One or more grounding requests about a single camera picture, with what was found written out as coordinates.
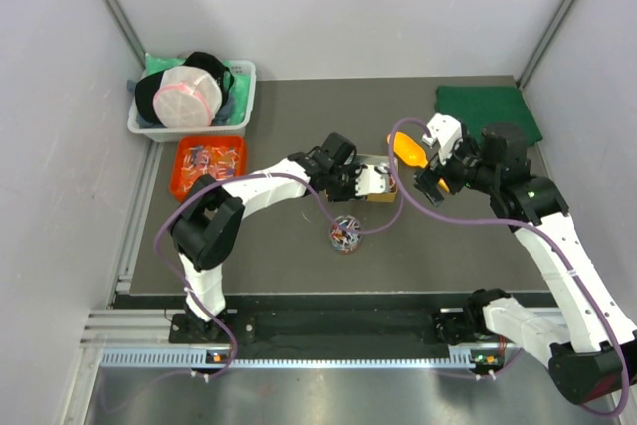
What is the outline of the yellow plastic scoop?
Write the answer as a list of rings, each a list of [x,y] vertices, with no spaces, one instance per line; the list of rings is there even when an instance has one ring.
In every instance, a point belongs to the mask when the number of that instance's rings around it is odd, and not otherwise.
[[[424,169],[430,161],[425,150],[409,135],[398,131],[394,140],[391,135],[386,137],[387,145],[391,145],[393,154],[406,166]]]

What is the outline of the tan candy box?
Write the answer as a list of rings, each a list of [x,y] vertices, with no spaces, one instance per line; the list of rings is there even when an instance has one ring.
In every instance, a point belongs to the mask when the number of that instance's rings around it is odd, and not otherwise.
[[[388,163],[390,166],[390,159],[386,156],[377,156],[377,155],[356,155],[352,156],[344,166],[348,165],[362,165],[363,163],[368,164],[378,164],[378,163]],[[369,201],[369,202],[393,202],[397,194],[397,188],[395,186],[395,180],[391,174],[391,192],[388,194],[382,195],[369,195],[363,196],[361,201]]]

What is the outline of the clear plastic cup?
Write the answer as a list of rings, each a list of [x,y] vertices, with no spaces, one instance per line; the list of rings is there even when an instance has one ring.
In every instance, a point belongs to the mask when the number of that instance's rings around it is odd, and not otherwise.
[[[336,217],[329,228],[331,245],[340,253],[353,253],[361,242],[360,230],[361,223],[357,218],[350,215]]]

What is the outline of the white round lid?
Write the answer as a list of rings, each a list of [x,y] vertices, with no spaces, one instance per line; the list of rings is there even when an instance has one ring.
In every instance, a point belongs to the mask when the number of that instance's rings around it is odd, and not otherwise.
[[[380,174],[380,175],[384,175],[384,176],[390,176],[391,175],[391,170],[390,170],[390,166],[388,163],[384,162],[384,163],[378,163],[375,167],[374,170]]]

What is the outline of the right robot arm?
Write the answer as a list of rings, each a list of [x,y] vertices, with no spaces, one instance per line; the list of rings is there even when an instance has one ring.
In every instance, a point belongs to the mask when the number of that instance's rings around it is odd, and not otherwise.
[[[527,139],[511,123],[494,123],[475,140],[466,127],[435,115],[422,137],[437,151],[414,175],[434,205],[463,188],[490,199],[490,224],[506,225],[527,250],[564,319],[557,325],[501,289],[477,290],[464,306],[467,334],[494,334],[547,368],[560,394],[575,405],[618,392],[627,400],[636,381],[636,324],[618,306],[583,248],[556,184],[531,172]]]

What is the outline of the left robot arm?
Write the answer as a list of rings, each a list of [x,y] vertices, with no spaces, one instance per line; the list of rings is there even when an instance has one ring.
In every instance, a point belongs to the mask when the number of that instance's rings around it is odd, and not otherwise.
[[[204,341],[225,332],[222,265],[232,252],[241,223],[284,200],[325,191],[339,201],[354,199],[363,167],[356,146],[333,132],[321,146],[293,153],[243,179],[201,177],[187,194],[190,204],[168,232],[183,266],[186,330]]]

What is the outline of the dark green folded cloth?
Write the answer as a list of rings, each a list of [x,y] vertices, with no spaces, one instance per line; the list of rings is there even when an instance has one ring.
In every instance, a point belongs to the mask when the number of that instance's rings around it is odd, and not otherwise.
[[[439,86],[435,111],[463,123],[472,136],[479,137],[492,123],[511,123],[524,133],[528,146],[543,140],[523,94],[516,87]]]

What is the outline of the orange candy tray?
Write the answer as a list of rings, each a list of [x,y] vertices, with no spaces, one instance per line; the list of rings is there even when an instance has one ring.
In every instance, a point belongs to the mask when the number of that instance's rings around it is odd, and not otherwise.
[[[246,172],[247,148],[240,136],[188,136],[178,142],[168,189],[183,201],[195,181],[204,175],[215,179]]]

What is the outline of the white plastic basket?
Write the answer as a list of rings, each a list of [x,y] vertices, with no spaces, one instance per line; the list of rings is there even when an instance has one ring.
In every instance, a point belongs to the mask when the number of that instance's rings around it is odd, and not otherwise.
[[[253,62],[221,61],[195,52],[164,64],[147,57],[146,66],[144,76],[129,84],[131,133],[156,143],[196,135],[245,135],[256,92]]]

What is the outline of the white mesh laundry bag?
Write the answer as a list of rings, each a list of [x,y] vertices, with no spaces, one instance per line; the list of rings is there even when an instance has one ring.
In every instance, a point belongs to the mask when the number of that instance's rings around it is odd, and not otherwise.
[[[222,104],[222,93],[205,71],[192,67],[171,68],[163,73],[152,105],[166,127],[204,128],[211,125]]]

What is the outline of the black cap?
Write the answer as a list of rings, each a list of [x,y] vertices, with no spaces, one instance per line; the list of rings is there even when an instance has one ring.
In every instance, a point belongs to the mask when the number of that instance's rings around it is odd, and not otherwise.
[[[215,80],[222,93],[221,107],[224,112],[222,116],[224,118],[228,117],[232,107],[225,108],[225,104],[231,96],[232,89],[236,83],[236,76],[226,63],[205,52],[194,52],[186,58],[155,57],[146,53],[146,76],[134,88],[137,110],[141,117],[140,122],[144,121],[151,125],[159,125],[159,119],[152,105],[154,95],[159,91],[163,73],[171,68],[180,66],[199,68],[207,72]]]

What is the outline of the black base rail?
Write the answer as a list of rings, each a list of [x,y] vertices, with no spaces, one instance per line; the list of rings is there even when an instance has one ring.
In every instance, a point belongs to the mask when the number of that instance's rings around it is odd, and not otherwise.
[[[176,310],[173,344],[237,343],[245,360],[445,358],[451,345],[485,345],[492,360],[504,339],[469,329],[465,293],[234,294],[209,324],[186,310],[185,298],[119,295],[117,310]]]

